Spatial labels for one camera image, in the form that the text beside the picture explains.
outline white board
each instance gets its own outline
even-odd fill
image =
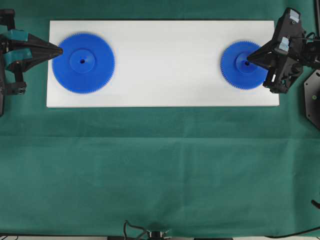
[[[278,106],[278,94],[259,86],[241,90],[220,71],[224,50],[237,41],[262,46],[273,21],[108,20],[50,21],[49,41],[90,32],[112,48],[111,80],[90,94],[68,91],[48,63],[47,107]]]

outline robotic arm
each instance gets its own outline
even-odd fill
[[[287,8],[272,39],[247,58],[268,70],[263,86],[272,93],[286,94],[303,73],[303,66],[320,69],[320,38],[314,32],[306,35],[300,16],[298,11]]]
[[[17,30],[14,17],[13,9],[0,9],[0,25],[7,26],[7,32],[0,34],[0,116],[4,113],[5,96],[26,92],[23,73],[63,53],[56,45]],[[5,70],[14,73],[14,83],[6,82]]]

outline wire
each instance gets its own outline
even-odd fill
[[[129,225],[129,227],[131,227],[131,228],[133,228],[133,229],[140,229],[140,230],[143,231],[141,234],[139,234],[139,235],[135,238],[135,240],[140,240],[140,238],[148,232],[144,227],[131,225],[128,220],[125,220],[125,221],[124,221],[124,225],[123,225],[124,240],[127,240],[127,225]]]
[[[301,40],[310,40],[310,41],[320,41],[320,39],[314,39],[314,38],[309,38],[309,37],[295,37],[295,36],[292,36],[291,37],[292,39],[301,39]]]
[[[288,234],[288,235],[282,235],[282,236],[265,236],[266,238],[270,238],[270,239],[282,239],[282,238],[288,238],[288,237],[293,237],[293,236],[298,236],[298,235],[302,235],[302,234],[308,234],[308,233],[312,233],[315,231],[320,230],[320,226],[315,227],[315,228],[311,228],[305,231],[300,231],[300,232],[296,232],[296,233],[292,233],[292,234]]]
[[[316,37],[316,34],[315,34],[314,32],[310,32],[310,33],[306,36],[306,38],[308,39],[308,38],[310,38],[312,35],[313,35],[313,38]]]

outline green tablecloth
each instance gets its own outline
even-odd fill
[[[313,0],[0,1],[44,40],[49,20],[277,21],[286,7],[316,30]],[[24,75],[26,94],[7,97],[0,118],[0,232],[119,236],[126,219],[185,237],[320,226],[320,133],[304,113],[311,69],[279,107],[61,109],[46,108],[47,69]]]

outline small blue gear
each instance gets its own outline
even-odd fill
[[[115,70],[115,56],[99,36],[77,33],[59,44],[63,54],[52,61],[57,81],[67,90],[89,94],[101,89]]]
[[[224,51],[220,68],[224,78],[231,85],[249,90],[260,86],[265,81],[268,71],[247,60],[247,57],[259,48],[260,46],[253,42],[239,41]]]

